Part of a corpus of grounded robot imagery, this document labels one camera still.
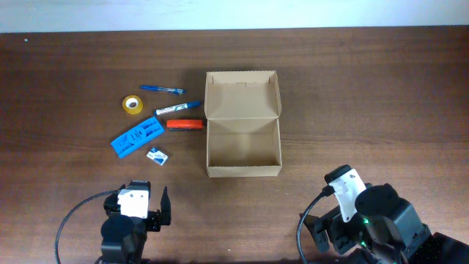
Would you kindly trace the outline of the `blue plastic tray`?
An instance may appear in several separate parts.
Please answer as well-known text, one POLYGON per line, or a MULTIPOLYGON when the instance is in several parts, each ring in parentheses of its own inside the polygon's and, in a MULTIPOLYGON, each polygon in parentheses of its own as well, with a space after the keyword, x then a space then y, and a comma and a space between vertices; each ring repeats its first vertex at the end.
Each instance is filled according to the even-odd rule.
POLYGON ((115 138, 111 142, 111 146, 119 158, 125 158, 159 137, 164 131, 160 122, 155 117, 151 117, 115 138))

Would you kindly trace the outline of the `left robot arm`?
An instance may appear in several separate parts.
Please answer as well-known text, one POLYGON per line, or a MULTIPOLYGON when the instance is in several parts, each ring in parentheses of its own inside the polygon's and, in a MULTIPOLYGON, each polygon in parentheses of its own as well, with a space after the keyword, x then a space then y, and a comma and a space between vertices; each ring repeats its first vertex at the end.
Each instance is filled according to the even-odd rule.
POLYGON ((151 182, 133 180, 113 191, 103 203, 107 219, 101 226, 100 263, 150 263, 143 258, 150 232, 160 232, 171 224, 171 202, 164 188, 160 209, 151 211, 151 182))

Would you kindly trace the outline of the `yellow tape roll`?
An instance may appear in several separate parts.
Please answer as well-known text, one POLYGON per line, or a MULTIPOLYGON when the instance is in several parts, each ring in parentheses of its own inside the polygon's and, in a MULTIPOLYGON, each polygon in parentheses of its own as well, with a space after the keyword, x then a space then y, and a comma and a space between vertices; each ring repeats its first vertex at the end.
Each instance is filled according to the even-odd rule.
POLYGON ((126 113, 134 115, 139 114, 144 105, 137 95, 128 95, 122 101, 122 107, 126 113))

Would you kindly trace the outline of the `blue whiteboard marker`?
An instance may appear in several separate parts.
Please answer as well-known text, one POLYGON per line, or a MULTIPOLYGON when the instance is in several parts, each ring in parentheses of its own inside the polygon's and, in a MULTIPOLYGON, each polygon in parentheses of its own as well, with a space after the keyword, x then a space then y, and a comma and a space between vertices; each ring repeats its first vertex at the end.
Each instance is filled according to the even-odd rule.
POLYGON ((169 114, 169 113, 173 113, 176 111, 182 111, 185 109, 192 109, 192 108, 199 107, 201 104, 202 103, 199 100, 197 100, 197 101, 191 101, 187 103, 181 103, 181 104, 174 105, 174 106, 168 106, 166 108, 156 109, 154 111, 154 115, 160 116, 163 114, 169 114))

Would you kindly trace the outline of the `cardboard box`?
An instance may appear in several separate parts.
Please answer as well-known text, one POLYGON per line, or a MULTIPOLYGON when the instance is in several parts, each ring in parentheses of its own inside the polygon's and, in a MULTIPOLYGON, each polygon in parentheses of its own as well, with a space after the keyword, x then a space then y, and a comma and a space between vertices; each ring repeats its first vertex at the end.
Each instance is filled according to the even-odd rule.
POLYGON ((281 96, 276 71, 208 72, 204 113, 208 177, 279 175, 281 96))

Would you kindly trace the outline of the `blue ballpoint pen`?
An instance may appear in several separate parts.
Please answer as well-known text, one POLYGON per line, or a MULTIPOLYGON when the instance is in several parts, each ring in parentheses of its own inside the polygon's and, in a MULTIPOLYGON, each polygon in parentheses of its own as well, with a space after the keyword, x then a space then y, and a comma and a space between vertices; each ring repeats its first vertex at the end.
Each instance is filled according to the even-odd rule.
POLYGON ((158 86, 149 86, 149 85, 141 85, 140 88, 144 90, 148 90, 148 91, 167 92, 167 93, 176 94, 176 95, 182 95, 187 92, 185 89, 158 87, 158 86))

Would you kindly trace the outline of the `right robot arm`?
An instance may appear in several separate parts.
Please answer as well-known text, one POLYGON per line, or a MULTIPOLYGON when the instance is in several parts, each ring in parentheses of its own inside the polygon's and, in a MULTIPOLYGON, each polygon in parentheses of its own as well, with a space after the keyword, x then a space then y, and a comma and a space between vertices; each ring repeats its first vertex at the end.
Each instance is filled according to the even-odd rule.
POLYGON ((367 183, 321 217, 305 210, 296 233, 303 228, 319 252, 333 248, 342 263, 468 264, 468 245, 431 232, 389 184, 367 183))

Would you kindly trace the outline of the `white blue staples box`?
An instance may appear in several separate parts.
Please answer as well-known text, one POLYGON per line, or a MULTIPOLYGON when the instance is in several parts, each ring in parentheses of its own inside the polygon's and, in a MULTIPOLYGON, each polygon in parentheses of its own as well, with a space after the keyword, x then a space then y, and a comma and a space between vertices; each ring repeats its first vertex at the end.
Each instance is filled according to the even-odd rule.
POLYGON ((163 153, 161 150, 159 150, 158 148, 155 148, 153 147, 148 153, 147 153, 147 157, 154 161, 155 163, 157 163, 158 165, 160 166, 163 166, 167 160, 169 159, 169 157, 167 156, 167 154, 163 153))

